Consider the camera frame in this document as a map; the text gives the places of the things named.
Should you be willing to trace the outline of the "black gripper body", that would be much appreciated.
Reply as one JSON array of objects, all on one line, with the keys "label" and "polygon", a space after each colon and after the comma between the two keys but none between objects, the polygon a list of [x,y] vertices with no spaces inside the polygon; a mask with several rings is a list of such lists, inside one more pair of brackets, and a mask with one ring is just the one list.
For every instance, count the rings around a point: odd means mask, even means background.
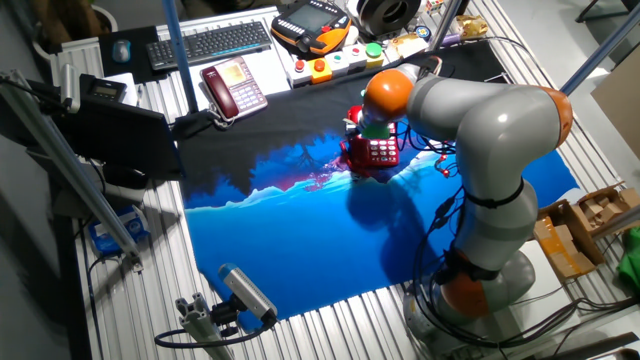
[{"label": "black gripper body", "polygon": [[343,122],[345,123],[345,138],[348,141],[361,137],[367,128],[367,123],[363,118],[356,118],[355,120],[344,118]]}]

